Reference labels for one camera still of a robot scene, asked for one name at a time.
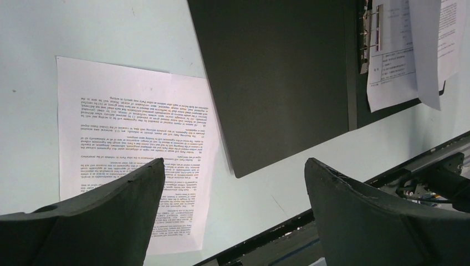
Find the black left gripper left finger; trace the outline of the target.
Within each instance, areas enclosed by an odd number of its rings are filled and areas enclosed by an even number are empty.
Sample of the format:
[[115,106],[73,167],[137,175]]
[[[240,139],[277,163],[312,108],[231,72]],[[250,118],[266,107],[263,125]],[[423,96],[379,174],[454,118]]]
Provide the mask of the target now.
[[165,183],[154,159],[32,213],[1,216],[2,265],[143,265]]

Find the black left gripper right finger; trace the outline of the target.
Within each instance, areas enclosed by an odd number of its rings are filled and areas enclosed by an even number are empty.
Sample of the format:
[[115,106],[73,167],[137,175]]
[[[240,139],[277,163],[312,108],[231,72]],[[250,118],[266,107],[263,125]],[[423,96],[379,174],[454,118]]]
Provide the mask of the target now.
[[469,264],[469,214],[390,195],[315,158],[304,176],[327,265]]

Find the white text-printed paper sheet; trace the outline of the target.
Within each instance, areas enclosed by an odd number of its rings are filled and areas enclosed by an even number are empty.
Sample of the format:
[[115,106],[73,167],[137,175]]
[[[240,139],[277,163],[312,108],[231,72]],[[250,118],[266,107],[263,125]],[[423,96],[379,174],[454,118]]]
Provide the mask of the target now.
[[165,185],[149,255],[201,250],[220,137],[204,78],[57,57],[59,198],[155,158]]

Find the white table-printed paper sheet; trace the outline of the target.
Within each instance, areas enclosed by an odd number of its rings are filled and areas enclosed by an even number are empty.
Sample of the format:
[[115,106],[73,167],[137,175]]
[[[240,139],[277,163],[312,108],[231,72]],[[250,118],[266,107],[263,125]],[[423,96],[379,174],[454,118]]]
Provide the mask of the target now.
[[372,1],[367,99],[371,112],[418,98],[408,1]]

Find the red and black folder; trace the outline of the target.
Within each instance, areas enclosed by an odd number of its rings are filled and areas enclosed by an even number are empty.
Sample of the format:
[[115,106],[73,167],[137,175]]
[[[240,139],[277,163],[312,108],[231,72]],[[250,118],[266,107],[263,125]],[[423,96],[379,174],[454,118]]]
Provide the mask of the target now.
[[372,1],[189,1],[229,165],[242,178],[420,103],[372,112]]

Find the white blank-backed paper sheet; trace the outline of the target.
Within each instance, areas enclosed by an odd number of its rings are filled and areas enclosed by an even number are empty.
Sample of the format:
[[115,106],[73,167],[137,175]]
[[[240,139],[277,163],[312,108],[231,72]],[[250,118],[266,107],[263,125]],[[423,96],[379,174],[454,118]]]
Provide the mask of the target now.
[[459,71],[467,1],[409,1],[419,100],[441,110],[440,91]]

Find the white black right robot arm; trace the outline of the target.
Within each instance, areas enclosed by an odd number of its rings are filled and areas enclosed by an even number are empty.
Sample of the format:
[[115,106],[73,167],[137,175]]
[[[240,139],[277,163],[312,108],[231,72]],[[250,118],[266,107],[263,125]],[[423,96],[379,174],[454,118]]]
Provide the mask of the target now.
[[413,174],[406,172],[395,190],[397,196],[418,204],[469,213],[469,179],[462,176],[464,154],[458,152]]

